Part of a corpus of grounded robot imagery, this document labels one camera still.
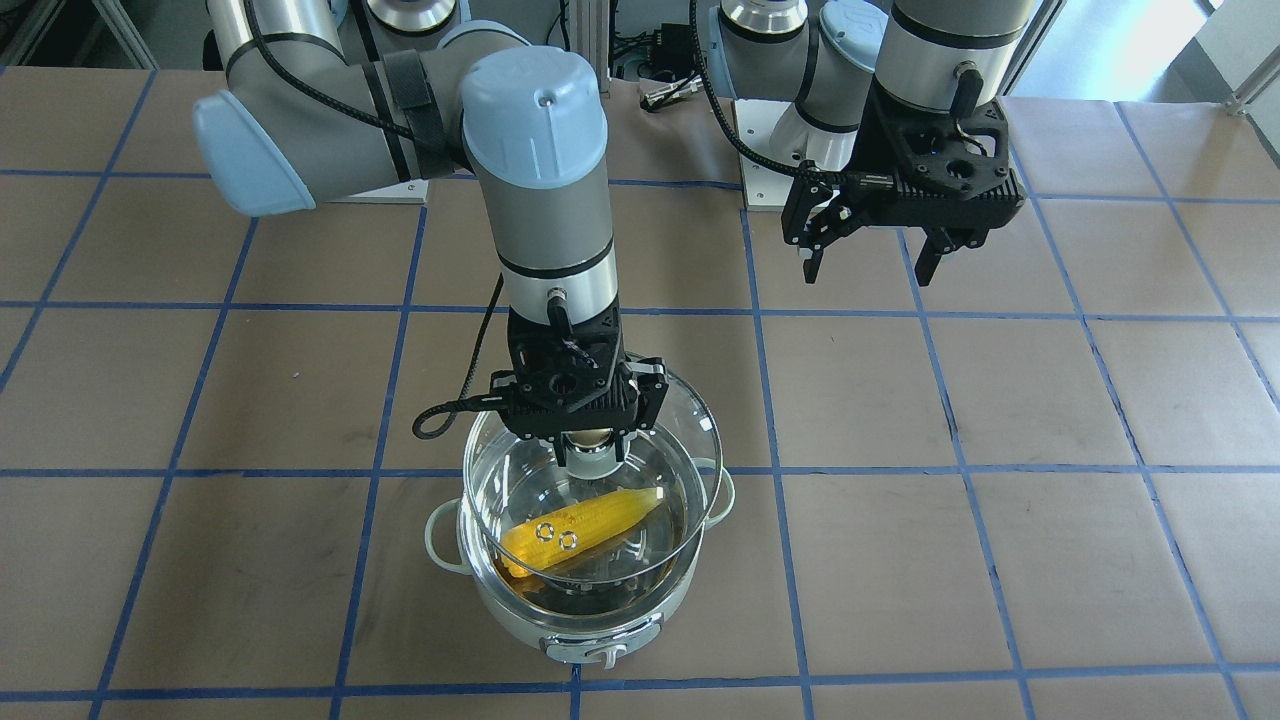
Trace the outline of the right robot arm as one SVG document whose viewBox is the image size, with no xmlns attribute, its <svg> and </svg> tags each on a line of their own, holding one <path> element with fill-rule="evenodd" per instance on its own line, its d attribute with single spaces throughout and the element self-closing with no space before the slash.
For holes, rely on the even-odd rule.
<svg viewBox="0 0 1280 720">
<path fill-rule="evenodd" d="M 210 1 L 227 88 L 195 104 L 200 151 L 247 217 L 471 170 L 509 302 L 512 368 L 443 413 L 493 411 L 572 475 L 621 468 L 657 424 L 660 360 L 628 360 L 605 147 L 589 63 L 470 20 L 429 50 L 351 65 L 325 1 Z"/>
</svg>

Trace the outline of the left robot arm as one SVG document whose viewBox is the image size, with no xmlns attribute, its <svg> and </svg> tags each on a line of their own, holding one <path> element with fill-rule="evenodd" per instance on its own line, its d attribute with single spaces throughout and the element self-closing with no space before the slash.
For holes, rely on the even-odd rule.
<svg viewBox="0 0 1280 720">
<path fill-rule="evenodd" d="M 783 101 L 797 131 L 741 158 L 791 179 L 786 245 L 817 281 L 826 250 L 865 227 L 918 228 L 918 284 L 983 246 L 1027 196 L 997 95 L 1030 1 L 718 1 L 690 6 L 714 50 L 694 53 L 710 99 Z"/>
</svg>

